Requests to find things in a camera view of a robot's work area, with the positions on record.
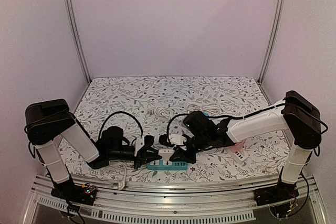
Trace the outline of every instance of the leaf pattern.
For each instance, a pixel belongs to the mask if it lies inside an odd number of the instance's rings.
[[[151,114],[151,109],[161,106],[173,114],[185,113],[188,102],[217,103],[223,114],[247,114],[268,104],[257,83],[248,77],[119,77],[96,78],[90,84],[75,112],[91,138],[96,140],[104,119],[115,111],[133,114],[142,124],[145,134],[155,136],[155,147],[160,134],[164,134],[168,119]],[[139,137],[136,123],[126,115],[116,115],[106,124],[124,129],[125,137]],[[186,133],[181,120],[171,125],[172,133]],[[134,170],[125,162],[127,180],[153,183],[218,182],[276,174],[287,159],[289,148],[281,131],[255,136],[246,140],[244,150],[249,158],[242,165],[234,162],[223,148],[197,154],[197,162],[189,164],[186,171],[155,171],[142,166]],[[60,152],[69,171],[77,175],[100,179],[122,179],[124,169],[120,162],[99,170],[91,169],[66,141]]]

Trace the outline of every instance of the white cable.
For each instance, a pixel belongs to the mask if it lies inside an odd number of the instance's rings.
[[[151,115],[156,115],[160,118],[168,118],[169,120],[174,116],[173,110],[159,106],[157,106],[155,109],[154,108],[148,109],[148,112]]]
[[[220,115],[222,113],[222,110],[217,103],[209,103],[209,104],[200,104],[197,102],[187,103],[188,113],[197,110],[207,113],[208,115]]]
[[[124,189],[124,187],[126,186],[126,179],[127,179],[127,167],[126,167],[125,163],[121,163],[121,165],[124,167],[124,177],[121,181],[118,182],[118,190],[119,191]]]
[[[190,113],[191,111],[197,111],[200,110],[204,113],[207,113],[208,115],[220,115],[222,114],[221,108],[216,103],[209,103],[209,104],[200,104],[197,102],[189,102],[186,106],[187,113]],[[167,118],[171,119],[174,116],[174,111],[171,108],[164,108],[164,107],[155,107],[155,108],[149,108],[148,113],[151,115],[155,115],[160,118]]]

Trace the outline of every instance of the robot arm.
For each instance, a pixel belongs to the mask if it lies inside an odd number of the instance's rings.
[[[196,153],[199,151],[212,147],[234,146],[249,137],[272,131],[291,131],[295,140],[280,173],[278,184],[275,187],[256,190],[257,205],[291,199],[293,195],[297,197],[296,182],[312,151],[321,143],[320,112],[295,91],[287,92],[283,100],[268,108],[240,118],[227,116],[217,125],[201,111],[189,114],[183,120],[183,124],[194,136],[184,135],[185,146],[176,147],[171,161],[195,163]]]
[[[109,160],[117,159],[134,161],[134,168],[137,169],[142,164],[161,158],[158,151],[151,147],[154,137],[139,139],[135,148],[129,145],[123,130],[115,126],[103,131],[101,138],[94,142],[69,111],[64,99],[34,103],[28,106],[25,115],[25,132],[54,182],[51,194],[55,197],[87,205],[92,205],[95,198],[94,187],[73,183],[53,141],[56,136],[62,136],[93,169],[108,166]]]
[[[77,186],[69,174],[53,139],[61,135],[83,157],[93,162],[99,152],[74,115],[69,112],[65,100],[34,103],[26,109],[26,127],[29,141],[37,150],[41,163],[47,168],[54,183],[51,194],[55,197],[92,205],[95,187]]]

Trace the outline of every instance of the vertical metal pole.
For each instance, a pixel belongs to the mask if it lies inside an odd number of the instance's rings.
[[[272,51],[273,51],[273,47],[274,47],[274,44],[275,44],[275,40],[276,40],[276,37],[277,37],[277,32],[278,32],[278,29],[279,29],[280,18],[281,18],[282,8],[284,6],[284,1],[285,0],[277,0],[276,12],[275,12],[274,20],[273,20],[272,31],[271,31],[271,35],[269,37],[269,41],[268,41],[268,45],[267,45],[267,49],[266,49],[266,54],[265,54],[264,61],[262,63],[261,71],[260,71],[259,78],[258,78],[258,83],[260,83],[260,84],[262,84],[262,82],[263,82],[263,80],[266,76],[267,68],[268,68],[268,65],[269,65],[269,61],[270,61]]]
[[[75,47],[76,47],[79,63],[80,63],[80,66],[82,68],[85,80],[89,84],[89,83],[91,83],[92,79],[91,79],[91,76],[90,76],[88,65],[87,65],[85,57],[84,57],[82,44],[80,42],[79,33],[78,33],[78,29],[77,29],[77,24],[76,24],[76,19],[75,19],[75,14],[73,12],[74,8],[72,6],[72,0],[64,0],[64,1],[65,1],[65,6],[66,6],[66,9],[67,9],[67,13],[68,13],[71,33],[72,33],[73,41],[75,42]]]

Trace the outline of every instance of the white wall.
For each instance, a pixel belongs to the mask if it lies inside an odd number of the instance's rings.
[[[272,101],[297,90],[330,127],[323,135],[314,174],[331,223],[336,223],[336,0],[285,0],[264,87]]]
[[[257,77],[276,0],[73,0],[93,77]]]
[[[0,0],[0,223],[17,224],[41,165],[28,152],[25,109],[86,87],[64,0]]]

